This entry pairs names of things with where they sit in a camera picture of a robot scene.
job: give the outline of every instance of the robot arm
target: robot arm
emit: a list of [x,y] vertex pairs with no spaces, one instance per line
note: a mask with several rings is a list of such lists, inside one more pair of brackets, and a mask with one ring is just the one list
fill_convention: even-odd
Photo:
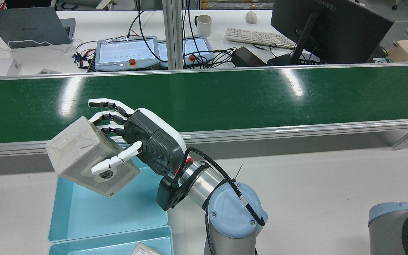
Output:
[[[130,107],[115,100],[89,100],[94,108],[109,108],[89,121],[105,134],[117,134],[130,145],[111,158],[91,167],[94,176],[111,172],[134,156],[155,173],[163,175],[157,203],[163,210],[174,208],[186,196],[206,211],[207,240],[204,254],[254,255],[256,237],[267,220],[256,193],[231,179],[210,157],[186,148],[181,135],[153,112]],[[197,153],[206,161],[193,161]]]

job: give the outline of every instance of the laptop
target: laptop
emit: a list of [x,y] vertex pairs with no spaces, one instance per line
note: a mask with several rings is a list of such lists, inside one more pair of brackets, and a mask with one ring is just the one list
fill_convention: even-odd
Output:
[[75,19],[59,19],[53,7],[0,10],[0,37],[12,49],[49,45],[16,42],[23,40],[69,44],[75,32],[75,22]]

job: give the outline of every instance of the text logo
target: text logo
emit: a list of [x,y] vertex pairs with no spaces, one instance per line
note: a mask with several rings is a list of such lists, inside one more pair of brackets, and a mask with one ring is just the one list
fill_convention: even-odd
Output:
[[316,0],[316,3],[318,3],[318,4],[320,4],[320,5],[323,5],[323,6],[325,6],[326,8],[329,8],[329,9],[332,10],[332,11],[335,11],[335,10],[336,10],[336,6],[332,5],[332,4],[329,3],[329,2],[326,2],[326,1],[324,1],[324,0]]

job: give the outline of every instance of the black power adapter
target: black power adapter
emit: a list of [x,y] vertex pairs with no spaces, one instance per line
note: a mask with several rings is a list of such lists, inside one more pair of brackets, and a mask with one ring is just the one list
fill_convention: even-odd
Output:
[[241,47],[233,53],[231,62],[236,67],[267,66],[264,61],[245,47]]

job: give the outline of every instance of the green conveyor belt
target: green conveyor belt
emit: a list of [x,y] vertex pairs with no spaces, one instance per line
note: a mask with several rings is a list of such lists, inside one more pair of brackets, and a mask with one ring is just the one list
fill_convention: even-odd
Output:
[[99,97],[179,132],[408,119],[408,66],[0,80],[0,143],[49,140]]

